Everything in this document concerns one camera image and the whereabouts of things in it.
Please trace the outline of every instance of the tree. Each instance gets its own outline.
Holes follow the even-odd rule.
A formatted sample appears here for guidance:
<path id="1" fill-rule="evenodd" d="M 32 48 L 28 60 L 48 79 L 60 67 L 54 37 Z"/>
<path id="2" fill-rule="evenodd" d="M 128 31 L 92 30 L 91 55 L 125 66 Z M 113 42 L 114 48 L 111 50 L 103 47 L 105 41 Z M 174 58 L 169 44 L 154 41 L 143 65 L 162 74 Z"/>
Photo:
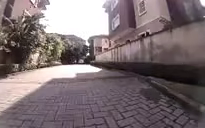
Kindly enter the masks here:
<path id="1" fill-rule="evenodd" d="M 21 16 L 13 24 L 4 27 L 7 41 L 0 42 L 0 50 L 13 56 L 15 63 L 28 63 L 30 54 L 45 43 L 45 26 L 40 24 L 41 18 L 43 14 Z"/>
<path id="2" fill-rule="evenodd" d="M 64 42 L 54 33 L 46 34 L 46 44 L 43 47 L 42 54 L 46 54 L 47 62 L 59 61 L 62 51 L 64 50 Z"/>

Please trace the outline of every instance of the roof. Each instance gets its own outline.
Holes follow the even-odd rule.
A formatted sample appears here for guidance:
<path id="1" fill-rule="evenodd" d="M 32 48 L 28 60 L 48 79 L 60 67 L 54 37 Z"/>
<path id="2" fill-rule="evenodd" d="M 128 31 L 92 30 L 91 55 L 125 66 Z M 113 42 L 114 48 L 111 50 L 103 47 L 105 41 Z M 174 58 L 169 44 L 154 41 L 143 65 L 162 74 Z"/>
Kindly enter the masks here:
<path id="1" fill-rule="evenodd" d="M 103 8 L 105 8 L 105 12 L 107 12 L 107 9 L 109 8 L 111 4 L 111 0 L 106 0 L 106 2 L 103 4 Z"/>
<path id="2" fill-rule="evenodd" d="M 91 36 L 89 39 L 88 39 L 88 42 L 90 42 L 90 40 L 93 40 L 95 38 L 109 38 L 108 35 L 95 35 L 95 36 Z"/>

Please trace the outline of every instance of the white wall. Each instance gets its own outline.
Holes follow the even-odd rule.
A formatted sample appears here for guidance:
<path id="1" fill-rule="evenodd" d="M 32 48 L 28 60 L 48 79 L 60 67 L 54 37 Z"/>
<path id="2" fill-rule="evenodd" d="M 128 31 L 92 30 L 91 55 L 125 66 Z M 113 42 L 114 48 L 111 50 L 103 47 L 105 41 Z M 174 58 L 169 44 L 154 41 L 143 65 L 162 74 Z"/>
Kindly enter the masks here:
<path id="1" fill-rule="evenodd" d="M 96 61 L 205 65 L 205 20 L 114 48 Z"/>

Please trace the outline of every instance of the brick paved road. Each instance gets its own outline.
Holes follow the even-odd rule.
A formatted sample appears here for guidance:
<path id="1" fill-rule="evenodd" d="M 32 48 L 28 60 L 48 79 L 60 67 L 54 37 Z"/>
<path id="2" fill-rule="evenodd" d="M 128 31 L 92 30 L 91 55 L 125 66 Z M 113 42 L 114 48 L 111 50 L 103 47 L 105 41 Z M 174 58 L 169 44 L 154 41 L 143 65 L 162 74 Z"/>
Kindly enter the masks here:
<path id="1" fill-rule="evenodd" d="M 0 80 L 0 128 L 205 128 L 205 117 L 134 76 L 87 65 Z"/>

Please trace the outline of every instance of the window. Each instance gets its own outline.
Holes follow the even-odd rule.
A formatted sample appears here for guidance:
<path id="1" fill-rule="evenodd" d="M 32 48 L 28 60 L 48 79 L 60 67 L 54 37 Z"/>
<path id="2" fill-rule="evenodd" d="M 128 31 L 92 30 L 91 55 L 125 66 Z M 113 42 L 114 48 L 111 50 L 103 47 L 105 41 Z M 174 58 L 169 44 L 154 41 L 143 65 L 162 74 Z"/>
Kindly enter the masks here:
<path id="1" fill-rule="evenodd" d="M 111 1 L 111 11 L 113 11 L 117 5 L 118 5 L 118 0 L 112 0 Z"/>
<path id="2" fill-rule="evenodd" d="M 104 51 L 108 51 L 108 48 L 104 48 Z"/>
<path id="3" fill-rule="evenodd" d="M 141 0 L 139 2 L 139 15 L 142 15 L 146 12 L 146 5 L 145 5 L 145 0 Z"/>
<path id="4" fill-rule="evenodd" d="M 115 30 L 120 25 L 120 15 L 116 15 L 115 18 L 112 20 L 112 30 Z"/>
<path id="5" fill-rule="evenodd" d="M 96 47 L 96 52 L 102 52 L 102 47 Z"/>
<path id="6" fill-rule="evenodd" d="M 38 0 L 30 0 L 30 2 L 34 5 L 34 7 L 37 7 Z"/>

